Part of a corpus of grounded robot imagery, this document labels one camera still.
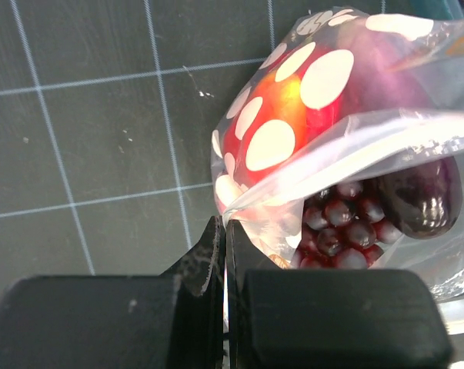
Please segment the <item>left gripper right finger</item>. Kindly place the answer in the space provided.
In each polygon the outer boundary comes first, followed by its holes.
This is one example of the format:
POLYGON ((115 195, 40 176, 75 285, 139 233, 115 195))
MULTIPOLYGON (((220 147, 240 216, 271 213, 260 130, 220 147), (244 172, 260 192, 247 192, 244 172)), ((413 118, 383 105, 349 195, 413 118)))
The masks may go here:
POLYGON ((411 271, 281 269, 226 229, 233 368, 446 368, 453 347, 411 271))

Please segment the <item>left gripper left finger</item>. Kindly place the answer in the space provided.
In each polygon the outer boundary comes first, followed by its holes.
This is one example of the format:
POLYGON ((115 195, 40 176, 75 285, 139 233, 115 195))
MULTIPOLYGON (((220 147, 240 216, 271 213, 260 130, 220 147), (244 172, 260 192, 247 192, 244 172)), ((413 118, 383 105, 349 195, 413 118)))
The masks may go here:
POLYGON ((225 231, 159 275, 39 275, 0 298, 0 368, 220 368, 225 231))

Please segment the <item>dark red grape bunch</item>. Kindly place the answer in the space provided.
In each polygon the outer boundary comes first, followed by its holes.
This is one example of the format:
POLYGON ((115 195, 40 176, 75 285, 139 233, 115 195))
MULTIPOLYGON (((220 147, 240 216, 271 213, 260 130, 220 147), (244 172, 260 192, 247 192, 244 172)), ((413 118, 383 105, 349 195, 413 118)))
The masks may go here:
POLYGON ((335 184, 304 201, 294 268, 366 269, 402 232, 387 218, 371 180, 335 184))

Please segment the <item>red tomato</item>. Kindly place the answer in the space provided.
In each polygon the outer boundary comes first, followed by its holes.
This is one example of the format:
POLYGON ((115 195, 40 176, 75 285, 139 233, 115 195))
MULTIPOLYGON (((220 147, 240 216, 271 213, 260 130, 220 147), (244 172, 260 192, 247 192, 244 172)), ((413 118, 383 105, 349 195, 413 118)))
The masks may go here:
POLYGON ((300 78, 266 75, 233 118, 223 139, 225 167, 250 188, 273 173, 306 143, 306 106, 300 78))

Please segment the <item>purple eggplant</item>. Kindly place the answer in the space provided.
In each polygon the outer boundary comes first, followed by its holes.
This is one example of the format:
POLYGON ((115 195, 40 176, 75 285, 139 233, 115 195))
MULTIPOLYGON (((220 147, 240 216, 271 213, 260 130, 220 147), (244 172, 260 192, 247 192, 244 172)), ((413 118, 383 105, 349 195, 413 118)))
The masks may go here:
POLYGON ((382 175, 373 184, 387 219, 410 238, 447 233, 462 209, 461 176, 453 157, 382 175))

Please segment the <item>clear dotted zip bag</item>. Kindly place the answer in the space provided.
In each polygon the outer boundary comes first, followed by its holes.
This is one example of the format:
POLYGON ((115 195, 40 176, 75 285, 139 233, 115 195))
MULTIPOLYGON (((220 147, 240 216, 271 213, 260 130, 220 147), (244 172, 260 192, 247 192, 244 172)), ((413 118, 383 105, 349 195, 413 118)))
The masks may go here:
POLYGON ((241 223, 251 242, 281 268, 292 269, 301 240, 304 201, 333 185, 453 157, 462 182, 455 225, 430 239, 382 244, 370 268, 417 273, 435 298, 464 295, 464 19, 436 21, 400 14, 368 15, 333 8, 299 19, 240 91, 212 133, 215 202, 224 221, 241 223), (361 111, 306 143, 273 173, 248 188, 227 172, 223 139, 256 85, 300 78, 319 42, 354 35, 362 56, 361 111))

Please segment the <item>red apple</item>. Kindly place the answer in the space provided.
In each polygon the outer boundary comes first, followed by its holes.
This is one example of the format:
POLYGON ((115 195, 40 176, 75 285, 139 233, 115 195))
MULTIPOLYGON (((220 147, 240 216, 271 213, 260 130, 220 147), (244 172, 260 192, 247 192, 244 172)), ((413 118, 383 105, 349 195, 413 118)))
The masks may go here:
POLYGON ((361 111, 362 56, 354 35, 343 32, 334 45, 319 42, 301 73, 300 97, 313 139, 345 116, 361 111))

